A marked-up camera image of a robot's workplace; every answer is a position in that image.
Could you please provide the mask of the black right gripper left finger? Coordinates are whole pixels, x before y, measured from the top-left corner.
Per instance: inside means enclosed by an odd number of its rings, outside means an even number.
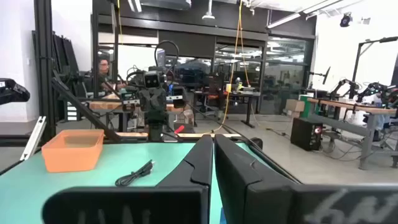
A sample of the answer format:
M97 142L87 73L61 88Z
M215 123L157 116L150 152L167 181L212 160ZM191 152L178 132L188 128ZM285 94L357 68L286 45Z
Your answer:
M213 140L201 137L154 187L72 187L46 200L45 224L208 224Z

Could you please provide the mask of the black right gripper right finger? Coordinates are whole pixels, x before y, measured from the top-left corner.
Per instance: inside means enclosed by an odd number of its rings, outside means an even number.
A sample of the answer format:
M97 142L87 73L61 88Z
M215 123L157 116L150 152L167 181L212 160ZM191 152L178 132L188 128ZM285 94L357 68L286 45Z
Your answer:
M223 135L215 168L227 224L398 224L398 186L298 184Z

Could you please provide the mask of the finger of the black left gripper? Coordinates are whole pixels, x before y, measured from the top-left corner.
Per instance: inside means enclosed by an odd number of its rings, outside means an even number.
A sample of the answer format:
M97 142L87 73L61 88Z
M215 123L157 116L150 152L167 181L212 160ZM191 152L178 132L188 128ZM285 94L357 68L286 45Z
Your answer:
M152 90L143 89L139 91L139 101L142 111L151 111L153 109L151 101L152 95Z
M166 92L163 88L153 90L152 107L157 111L165 111L167 107Z

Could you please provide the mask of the monitor on arm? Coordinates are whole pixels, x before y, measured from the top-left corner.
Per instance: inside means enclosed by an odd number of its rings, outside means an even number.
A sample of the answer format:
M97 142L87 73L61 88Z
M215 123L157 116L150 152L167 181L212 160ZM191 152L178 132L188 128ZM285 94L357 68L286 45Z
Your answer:
M327 71L325 73L316 73L316 72L308 72L309 75L316 75L316 76L320 76L323 77L323 81L322 84L324 85L326 83L326 80L328 78L328 74L330 72L331 67L328 67Z

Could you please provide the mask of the wooden background table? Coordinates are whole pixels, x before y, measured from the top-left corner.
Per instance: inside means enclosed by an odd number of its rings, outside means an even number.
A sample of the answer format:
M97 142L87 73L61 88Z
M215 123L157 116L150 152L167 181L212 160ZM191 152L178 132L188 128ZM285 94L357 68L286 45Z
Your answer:
M90 102L90 109L91 110L107 110L110 113L117 112L122 114L122 122L119 125L121 132L125 133L127 131L127 115L133 113L137 107L140 108L141 112L144 113L144 125L147 127L147 132L149 134L158 134L164 132L164 126L169 125L169 111L173 110L181 110L184 111L186 107L186 100L185 106L183 108L175 108L172 102L167 103L167 107L165 111L142 111L140 106L134 105L123 105L121 97L116 96L115 94L105 96L101 99L94 99Z

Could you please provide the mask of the person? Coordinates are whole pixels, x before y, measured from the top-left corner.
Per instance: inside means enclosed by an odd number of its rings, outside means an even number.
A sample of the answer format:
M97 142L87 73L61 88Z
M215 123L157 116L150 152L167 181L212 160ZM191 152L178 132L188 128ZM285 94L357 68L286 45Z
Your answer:
M121 90L126 87L125 82L113 82L109 73L109 64L106 59L101 59L98 65L98 83L100 90L112 92L112 90Z

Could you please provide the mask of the black computer box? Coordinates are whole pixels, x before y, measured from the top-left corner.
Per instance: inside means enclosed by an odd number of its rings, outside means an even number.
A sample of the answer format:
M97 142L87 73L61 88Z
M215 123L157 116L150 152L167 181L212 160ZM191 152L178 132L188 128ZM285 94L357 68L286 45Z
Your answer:
M305 151L319 151L322 131L322 123L314 123L307 118L294 118L290 142Z

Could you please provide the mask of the orange plastic bin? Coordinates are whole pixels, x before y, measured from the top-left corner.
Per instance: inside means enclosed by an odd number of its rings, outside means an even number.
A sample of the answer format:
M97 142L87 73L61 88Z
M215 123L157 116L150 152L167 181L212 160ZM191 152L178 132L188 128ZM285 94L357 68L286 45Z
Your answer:
M80 172L95 168L103 150L102 129L66 129L42 146L48 172Z

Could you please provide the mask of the cardboard box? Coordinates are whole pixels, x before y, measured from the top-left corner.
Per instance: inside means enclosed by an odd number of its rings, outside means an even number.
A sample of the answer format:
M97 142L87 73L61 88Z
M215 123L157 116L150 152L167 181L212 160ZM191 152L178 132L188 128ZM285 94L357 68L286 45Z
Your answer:
M285 104L285 112L287 116L298 118L304 111L305 102L295 99L288 99Z

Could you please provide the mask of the wooden table with robot arms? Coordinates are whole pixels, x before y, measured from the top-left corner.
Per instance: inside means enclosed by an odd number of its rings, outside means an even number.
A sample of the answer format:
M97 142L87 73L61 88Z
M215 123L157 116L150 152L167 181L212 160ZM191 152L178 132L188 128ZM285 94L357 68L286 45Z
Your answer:
M380 94L382 106L364 105L361 100L365 96ZM349 133L357 134L363 137L361 144L356 146L361 147L361 155L359 156L359 168L365 170L368 158L373 154L383 154L391 156L393 168L398 168L398 143L393 151L377 150L373 145L374 132L376 130L376 118L381 115L388 115L392 118L398 117L398 85L385 86L380 83L371 83L361 93L358 94L357 100L354 103L345 103L336 100L323 100L320 98L309 98L311 103L310 112L308 113L308 120L311 122L319 122L331 126L332 128L341 129ZM355 124L346 123L344 121L329 118L327 116L320 116L315 112L315 106L327 105L334 108L345 108L351 110L353 114L357 111L363 111L368 114L368 122L365 127L360 127Z

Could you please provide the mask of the black plastic device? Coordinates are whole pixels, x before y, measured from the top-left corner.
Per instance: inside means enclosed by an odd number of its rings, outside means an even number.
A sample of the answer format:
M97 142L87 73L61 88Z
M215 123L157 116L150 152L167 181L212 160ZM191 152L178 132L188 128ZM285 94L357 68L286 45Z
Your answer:
M29 91L11 78L0 78L0 105L14 102L27 102Z

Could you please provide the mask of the green table mat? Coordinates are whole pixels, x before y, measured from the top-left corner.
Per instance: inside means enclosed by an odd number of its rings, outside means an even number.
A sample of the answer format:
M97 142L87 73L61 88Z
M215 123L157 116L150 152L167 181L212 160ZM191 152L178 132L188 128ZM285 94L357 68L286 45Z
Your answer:
M209 137L193 143L106 144L93 170L64 173L48 172L38 153L0 175L0 224L43 224L42 207L53 194L70 187L113 187L149 161L155 163L152 172L132 186L155 186L185 156L213 162L213 146Z

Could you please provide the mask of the black lamp stand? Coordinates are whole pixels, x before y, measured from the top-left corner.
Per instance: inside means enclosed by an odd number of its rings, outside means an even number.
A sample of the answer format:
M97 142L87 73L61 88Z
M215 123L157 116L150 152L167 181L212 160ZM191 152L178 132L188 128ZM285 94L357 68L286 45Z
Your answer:
M358 44L352 81L363 87L378 82L389 85L398 54L398 36Z

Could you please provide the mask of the black ceiling spotlight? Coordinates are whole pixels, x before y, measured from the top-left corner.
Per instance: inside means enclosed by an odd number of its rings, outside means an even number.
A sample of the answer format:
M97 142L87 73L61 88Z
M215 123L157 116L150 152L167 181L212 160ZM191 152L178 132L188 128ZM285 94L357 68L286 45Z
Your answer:
M352 20L353 20L353 18L351 16L350 12L344 13L344 15L340 21L340 27L348 27Z

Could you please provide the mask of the silver aluminium rail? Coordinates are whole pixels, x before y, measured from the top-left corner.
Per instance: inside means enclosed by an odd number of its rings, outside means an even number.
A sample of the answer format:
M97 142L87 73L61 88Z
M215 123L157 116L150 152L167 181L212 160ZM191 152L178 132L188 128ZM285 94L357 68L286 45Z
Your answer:
M28 158L33 155L36 151L36 148L42 138L44 129L46 127L47 121L46 116L40 116L34 126L32 133L30 134L29 140L24 148L23 153L21 154L20 161L26 161Z

